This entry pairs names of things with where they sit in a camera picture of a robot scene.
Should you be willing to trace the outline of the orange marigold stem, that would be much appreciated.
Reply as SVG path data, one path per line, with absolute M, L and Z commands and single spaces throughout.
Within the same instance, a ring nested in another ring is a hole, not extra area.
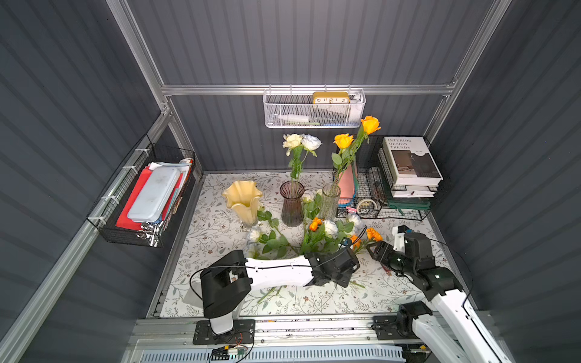
M 374 248 L 380 242 L 382 242 L 383 237 L 379 232 L 377 232 L 374 228 L 366 228 L 360 236 L 359 240 L 354 247 L 356 248 L 356 253 L 362 253 L 364 250 L 368 250 L 369 248 Z

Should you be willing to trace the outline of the cream white rose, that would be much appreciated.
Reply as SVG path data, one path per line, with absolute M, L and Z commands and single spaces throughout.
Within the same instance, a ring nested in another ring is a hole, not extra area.
M 293 181 L 299 181 L 300 172 L 302 169 L 301 156 L 304 150 L 304 137 L 298 134 L 283 135 L 283 148 L 286 150 L 286 155 L 291 157 L 289 167 L 291 168 L 290 177 Z

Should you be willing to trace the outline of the yellow orange rose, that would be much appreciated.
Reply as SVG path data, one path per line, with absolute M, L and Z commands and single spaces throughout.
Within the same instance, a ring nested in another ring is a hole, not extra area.
M 369 142 L 369 136 L 381 129 L 380 121 L 378 118 L 373 116 L 366 116 L 365 118 L 361 119 L 361 126 L 359 131 L 355 137 L 355 151 L 354 151 L 354 159 L 356 159 L 356 153 L 363 145 L 363 142 Z

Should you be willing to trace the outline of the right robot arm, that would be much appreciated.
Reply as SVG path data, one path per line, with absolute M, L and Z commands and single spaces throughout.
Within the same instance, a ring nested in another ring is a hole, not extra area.
M 402 337 L 417 337 L 441 362 L 510 362 L 481 321 L 454 273 L 436 263 L 432 240 L 404 228 L 393 243 L 375 241 L 367 251 L 398 277 L 408 278 L 425 301 L 402 304 L 395 326 Z

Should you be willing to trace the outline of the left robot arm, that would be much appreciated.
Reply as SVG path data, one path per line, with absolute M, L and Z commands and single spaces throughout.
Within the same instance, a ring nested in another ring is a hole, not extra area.
M 256 260 L 233 250 L 212 265 L 194 272 L 199 276 L 204 317 L 217 336 L 234 330 L 234 311 L 255 290 L 283 286 L 322 287 L 330 282 L 348 287 L 360 268 L 349 247 L 330 254 L 306 253 L 285 260 Z

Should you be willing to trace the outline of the pile of flowers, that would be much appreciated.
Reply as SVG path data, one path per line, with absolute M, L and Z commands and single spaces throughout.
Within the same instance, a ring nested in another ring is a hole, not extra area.
M 286 228 L 281 219 L 262 204 L 258 222 L 247 234 L 249 257 L 256 260 L 286 260 L 306 253 L 337 252 L 350 247 L 354 253 L 360 234 L 368 228 L 351 213 L 346 219 L 325 220 L 320 216 L 322 190 L 308 191 L 302 197 L 303 223 Z

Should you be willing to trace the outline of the tape roll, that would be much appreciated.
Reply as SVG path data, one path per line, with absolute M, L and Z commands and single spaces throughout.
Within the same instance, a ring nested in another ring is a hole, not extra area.
M 378 211 L 378 204 L 372 198 L 363 198 L 358 200 L 356 209 L 360 216 L 374 216 Z

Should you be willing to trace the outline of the floral table mat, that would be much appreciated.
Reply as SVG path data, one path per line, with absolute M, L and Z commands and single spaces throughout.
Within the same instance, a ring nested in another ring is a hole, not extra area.
M 279 188 L 289 180 L 286 172 L 207 174 L 176 267 L 157 315 L 162 318 L 192 318 L 203 315 L 199 278 L 192 275 L 232 250 L 258 257 L 262 248 L 248 240 L 249 229 L 227 208 L 222 196 L 232 183 L 250 180 L 263 193 L 261 203 L 274 217 L 283 206 Z M 241 308 L 243 316 L 330 315 L 394 312 L 403 303 L 419 301 L 422 292 L 405 278 L 385 271 L 366 250 L 358 254 L 360 269 L 349 287 L 334 283 L 323 287 L 281 287 L 250 293 Z

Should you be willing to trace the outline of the pink folder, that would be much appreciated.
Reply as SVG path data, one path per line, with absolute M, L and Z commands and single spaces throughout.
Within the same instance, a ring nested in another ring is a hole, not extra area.
M 341 206 L 348 205 L 353 202 L 353 198 L 356 194 L 355 187 L 355 177 L 353 176 L 353 166 L 349 165 L 348 168 L 341 174 L 338 187 L 340 188 L 339 204 Z

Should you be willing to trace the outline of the purple ribbed glass vase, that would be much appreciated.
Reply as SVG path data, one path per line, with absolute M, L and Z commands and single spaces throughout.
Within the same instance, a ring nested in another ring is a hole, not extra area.
M 298 181 L 286 181 L 279 191 L 284 199 L 281 220 L 287 227 L 297 227 L 304 220 L 302 197 L 305 187 Z

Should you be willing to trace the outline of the interior design trends book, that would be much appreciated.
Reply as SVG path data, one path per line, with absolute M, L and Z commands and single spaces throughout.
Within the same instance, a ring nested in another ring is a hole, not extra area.
M 437 187 L 443 181 L 423 137 L 387 136 L 383 148 L 395 185 Z

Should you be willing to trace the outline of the yellow clock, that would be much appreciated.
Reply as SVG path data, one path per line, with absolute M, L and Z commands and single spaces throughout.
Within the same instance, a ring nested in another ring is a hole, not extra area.
M 347 92 L 314 92 L 313 104 L 349 104 Z

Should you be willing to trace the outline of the white plastic case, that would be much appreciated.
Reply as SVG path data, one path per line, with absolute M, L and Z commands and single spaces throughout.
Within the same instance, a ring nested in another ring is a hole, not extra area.
M 146 180 L 138 190 L 135 200 L 127 212 L 132 222 L 156 222 L 160 219 L 169 196 L 173 192 L 181 173 L 176 166 L 146 168 Z

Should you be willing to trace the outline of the red folder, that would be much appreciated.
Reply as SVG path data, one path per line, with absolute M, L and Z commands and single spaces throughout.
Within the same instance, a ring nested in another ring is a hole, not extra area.
M 179 190 L 186 168 L 152 163 L 140 173 L 137 183 L 115 226 L 138 231 L 142 223 L 159 222 L 169 208 L 170 199 Z

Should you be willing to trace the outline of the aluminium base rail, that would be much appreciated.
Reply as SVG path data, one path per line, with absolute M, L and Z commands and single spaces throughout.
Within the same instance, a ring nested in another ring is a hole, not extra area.
M 254 347 L 316 345 L 416 344 L 396 329 L 396 313 L 243 317 L 243 331 L 254 335 Z M 213 346 L 210 322 L 187 319 L 140 319 L 123 354 L 137 362 L 146 350 L 184 350 Z

